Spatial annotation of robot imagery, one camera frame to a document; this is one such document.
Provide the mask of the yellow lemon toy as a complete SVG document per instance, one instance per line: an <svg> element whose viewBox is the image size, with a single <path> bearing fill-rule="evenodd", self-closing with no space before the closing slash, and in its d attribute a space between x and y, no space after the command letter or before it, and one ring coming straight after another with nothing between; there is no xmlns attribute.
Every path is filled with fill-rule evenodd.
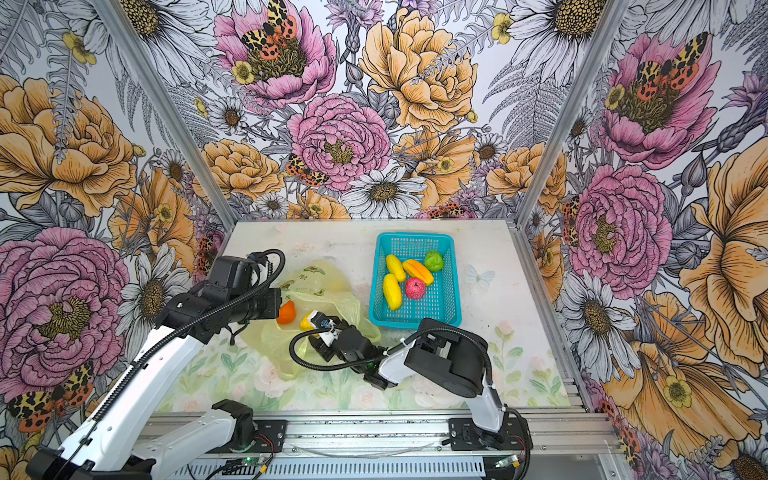
<svg viewBox="0 0 768 480"><path fill-rule="evenodd" d="M302 331L310 331L316 329L316 325L314 324L315 317L319 314L318 311L311 311L307 313L300 323L300 329Z"/></svg>

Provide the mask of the orange fruit toy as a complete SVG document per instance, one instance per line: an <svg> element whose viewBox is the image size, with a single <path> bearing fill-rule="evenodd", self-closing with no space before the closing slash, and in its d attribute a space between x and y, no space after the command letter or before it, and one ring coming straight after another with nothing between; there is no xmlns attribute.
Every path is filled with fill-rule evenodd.
<svg viewBox="0 0 768 480"><path fill-rule="evenodd" d="M289 300L280 307L276 322L283 326L289 325L295 321L296 316L295 304Z"/></svg>

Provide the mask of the yellow banana toy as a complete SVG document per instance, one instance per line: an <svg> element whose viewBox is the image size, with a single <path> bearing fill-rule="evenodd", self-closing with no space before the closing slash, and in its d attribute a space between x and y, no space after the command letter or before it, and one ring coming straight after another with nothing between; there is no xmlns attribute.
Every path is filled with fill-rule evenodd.
<svg viewBox="0 0 768 480"><path fill-rule="evenodd" d="M402 291L400 282L392 273L385 275L382 283L382 292L390 311L397 311L402 306Z"/></svg>

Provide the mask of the pink red fruit toy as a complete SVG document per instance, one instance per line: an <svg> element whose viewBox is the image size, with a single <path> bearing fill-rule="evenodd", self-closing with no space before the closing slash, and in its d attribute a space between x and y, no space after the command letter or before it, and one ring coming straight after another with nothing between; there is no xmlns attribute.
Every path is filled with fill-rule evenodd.
<svg viewBox="0 0 768 480"><path fill-rule="evenodd" d="M426 294L427 285L419 278L409 278L405 283L405 295L411 300L420 300Z"/></svg>

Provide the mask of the yellow corn toy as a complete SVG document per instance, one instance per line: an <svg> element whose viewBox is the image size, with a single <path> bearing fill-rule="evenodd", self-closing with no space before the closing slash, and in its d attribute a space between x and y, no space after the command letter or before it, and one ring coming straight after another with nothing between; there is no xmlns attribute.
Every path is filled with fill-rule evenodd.
<svg viewBox="0 0 768 480"><path fill-rule="evenodd" d="M407 280L407 274L404 270L402 262L392 254L389 254L385 258L387 270L392 274L398 283L404 283Z"/></svg>

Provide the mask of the orange yellow mango toy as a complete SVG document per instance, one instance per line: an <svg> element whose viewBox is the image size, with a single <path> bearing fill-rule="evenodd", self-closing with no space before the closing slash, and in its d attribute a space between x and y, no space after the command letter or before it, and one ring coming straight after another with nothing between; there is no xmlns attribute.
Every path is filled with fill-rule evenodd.
<svg viewBox="0 0 768 480"><path fill-rule="evenodd" d="M402 263L402 267L408 276L419 279L426 286L430 286L434 283L432 272L421 262L414 259L408 259Z"/></svg>

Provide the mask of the green fruit toy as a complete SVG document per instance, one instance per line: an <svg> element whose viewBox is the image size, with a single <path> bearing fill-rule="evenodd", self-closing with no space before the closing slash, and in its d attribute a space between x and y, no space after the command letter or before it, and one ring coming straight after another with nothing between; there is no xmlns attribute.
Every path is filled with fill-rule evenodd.
<svg viewBox="0 0 768 480"><path fill-rule="evenodd" d="M430 250L424 257L423 265L432 273L440 272L444 269L443 255L437 250Z"/></svg>

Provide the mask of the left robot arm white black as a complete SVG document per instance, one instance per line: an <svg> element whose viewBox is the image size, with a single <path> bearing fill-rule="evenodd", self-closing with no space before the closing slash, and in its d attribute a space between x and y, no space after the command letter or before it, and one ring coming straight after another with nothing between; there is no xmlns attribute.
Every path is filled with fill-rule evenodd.
<svg viewBox="0 0 768 480"><path fill-rule="evenodd" d="M94 412L55 448L41 447L26 467L32 479L164 479L217 448L248 449L256 438L251 408L215 403L201 418L142 446L137 440L172 383L214 336L232 337L253 321L278 317L273 282L279 249L222 256L206 280L172 297L137 356Z"/></svg>

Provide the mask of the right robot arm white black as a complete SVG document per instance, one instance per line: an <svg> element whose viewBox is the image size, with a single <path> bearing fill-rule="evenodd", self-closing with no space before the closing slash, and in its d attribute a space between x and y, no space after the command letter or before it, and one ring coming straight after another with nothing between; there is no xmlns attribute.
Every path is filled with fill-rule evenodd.
<svg viewBox="0 0 768 480"><path fill-rule="evenodd" d="M491 450L533 448L527 421L501 401L493 384L488 343L480 336L425 318L416 332L385 348L337 317L311 324L325 329L309 339L324 361L341 361L380 390L418 377L462 398L471 419L464 428L465 438L454 444L456 450L474 445Z"/></svg>

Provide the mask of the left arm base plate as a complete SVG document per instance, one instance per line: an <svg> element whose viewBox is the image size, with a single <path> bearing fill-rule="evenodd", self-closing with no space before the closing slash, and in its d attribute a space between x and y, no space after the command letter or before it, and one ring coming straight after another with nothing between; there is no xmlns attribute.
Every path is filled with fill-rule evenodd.
<svg viewBox="0 0 768 480"><path fill-rule="evenodd" d="M287 435L287 426L288 422L285 420L254 420L249 437L250 442L245 452L248 454L281 453Z"/></svg>

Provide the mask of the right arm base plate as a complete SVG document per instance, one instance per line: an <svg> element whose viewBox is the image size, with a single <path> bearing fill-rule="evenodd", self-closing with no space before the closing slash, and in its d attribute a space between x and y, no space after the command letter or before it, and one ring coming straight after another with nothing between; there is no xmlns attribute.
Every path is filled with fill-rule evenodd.
<svg viewBox="0 0 768 480"><path fill-rule="evenodd" d="M477 427L470 418L448 420L448 445L452 451L532 450L533 441L525 419L504 420L499 432Z"/></svg>

